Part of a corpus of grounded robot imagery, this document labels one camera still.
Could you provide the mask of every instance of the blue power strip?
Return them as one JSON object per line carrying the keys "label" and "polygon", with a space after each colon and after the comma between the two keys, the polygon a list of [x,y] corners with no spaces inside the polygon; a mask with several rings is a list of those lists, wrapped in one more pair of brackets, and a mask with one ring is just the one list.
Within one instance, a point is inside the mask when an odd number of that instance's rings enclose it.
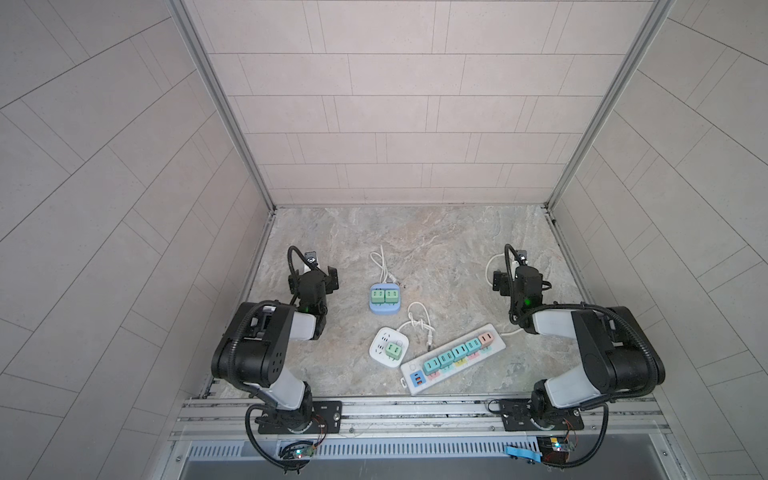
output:
{"label": "blue power strip", "polygon": [[400,311],[400,285],[376,283],[371,286],[368,306],[376,315],[394,315]]}

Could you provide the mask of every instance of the vertical metal post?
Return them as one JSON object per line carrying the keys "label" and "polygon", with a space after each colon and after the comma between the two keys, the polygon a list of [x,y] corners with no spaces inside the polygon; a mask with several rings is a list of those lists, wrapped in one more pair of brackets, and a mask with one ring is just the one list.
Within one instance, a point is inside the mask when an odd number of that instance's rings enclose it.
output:
{"label": "vertical metal post", "polygon": [[259,191],[264,198],[267,208],[269,208],[271,213],[274,212],[275,203],[272,201],[270,192],[267,190],[261,174],[259,174],[259,170],[256,167],[256,161],[253,159],[253,154],[248,148],[248,143],[245,141],[240,126],[237,124],[237,119],[227,101],[227,96],[224,94],[224,90],[216,76],[214,67],[210,63],[208,55],[205,53],[203,44],[200,42],[200,36],[190,19],[187,6],[184,4],[183,0],[166,0],[166,2],[168,4],[168,9],[170,10],[170,15],[176,22],[181,37],[184,39],[184,43],[187,44],[187,49],[192,56],[192,60],[197,66],[197,71],[200,72],[200,76],[203,78],[203,83],[205,84],[208,93],[210,93],[211,98],[214,100],[216,109],[221,114],[221,120],[224,122],[224,127],[232,138],[237,153],[240,154],[240,158],[243,159],[251,178],[259,187]]}
{"label": "vertical metal post", "polygon": [[640,30],[637,32],[637,35],[632,42],[632,46],[630,46],[629,51],[627,51],[627,55],[621,62],[621,66],[616,72],[614,80],[611,82],[611,86],[608,87],[605,96],[603,96],[603,99],[598,105],[598,109],[595,111],[592,120],[587,126],[587,130],[584,131],[584,135],[581,136],[581,140],[576,146],[573,156],[565,166],[565,170],[563,170],[563,174],[560,177],[558,184],[552,191],[552,195],[550,195],[549,200],[545,203],[547,210],[550,212],[552,212],[554,206],[557,205],[558,201],[562,198],[568,182],[570,182],[571,178],[576,174],[578,166],[584,160],[584,157],[586,157],[594,139],[598,136],[600,129],[602,129],[605,124],[608,115],[613,111],[621,93],[624,92],[624,89],[629,84],[632,74],[637,70],[637,66],[640,65],[645,52],[659,32],[661,24],[667,19],[667,13],[670,11],[670,8],[672,8],[673,3],[674,0],[656,0],[650,7],[650,11],[648,12],[648,15],[646,15]]}

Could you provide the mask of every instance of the long power strip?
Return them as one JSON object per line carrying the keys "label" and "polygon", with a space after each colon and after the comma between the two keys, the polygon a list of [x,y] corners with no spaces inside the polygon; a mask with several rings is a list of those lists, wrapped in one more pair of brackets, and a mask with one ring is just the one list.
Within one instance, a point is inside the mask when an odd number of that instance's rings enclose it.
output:
{"label": "long power strip", "polygon": [[[478,345],[482,342],[483,347],[469,352],[466,349],[466,345],[469,342],[473,342],[474,345]],[[504,344],[504,341],[493,325],[489,323],[488,325],[472,330],[470,333],[460,336],[458,339],[446,343],[429,353],[425,353],[409,362],[403,363],[400,366],[400,370],[402,371],[403,381],[408,387],[408,390],[411,391],[411,395],[416,395],[473,365],[477,365],[489,356],[499,353],[505,348],[507,348],[507,346]],[[449,361],[446,363],[445,360],[453,359],[453,354],[447,357],[446,354],[448,352],[453,352],[454,349],[459,349],[460,352],[467,354],[458,361]],[[437,369],[434,369],[435,365],[437,365],[435,362],[441,362],[441,366]]]}

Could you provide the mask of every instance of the blue tape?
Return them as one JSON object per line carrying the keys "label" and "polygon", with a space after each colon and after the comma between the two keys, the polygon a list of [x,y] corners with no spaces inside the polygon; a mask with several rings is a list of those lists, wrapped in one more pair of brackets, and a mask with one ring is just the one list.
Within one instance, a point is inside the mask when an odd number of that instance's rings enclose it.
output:
{"label": "blue tape", "polygon": [[513,457],[528,458],[530,460],[533,460],[534,462],[541,463],[541,453],[536,453],[533,450],[516,449],[515,447],[506,447],[504,449],[504,452],[507,455],[512,455]]}

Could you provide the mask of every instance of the white square power strip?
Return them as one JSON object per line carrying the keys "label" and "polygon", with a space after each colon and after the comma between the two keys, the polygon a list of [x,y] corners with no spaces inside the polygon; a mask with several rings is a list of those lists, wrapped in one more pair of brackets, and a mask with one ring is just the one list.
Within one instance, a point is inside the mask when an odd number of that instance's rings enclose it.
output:
{"label": "white square power strip", "polygon": [[[390,343],[394,343],[402,349],[397,360],[386,354],[386,347]],[[371,343],[371,348],[368,349],[368,354],[372,359],[391,369],[400,366],[402,359],[406,357],[406,352],[408,352],[408,337],[388,326],[379,330]]]}

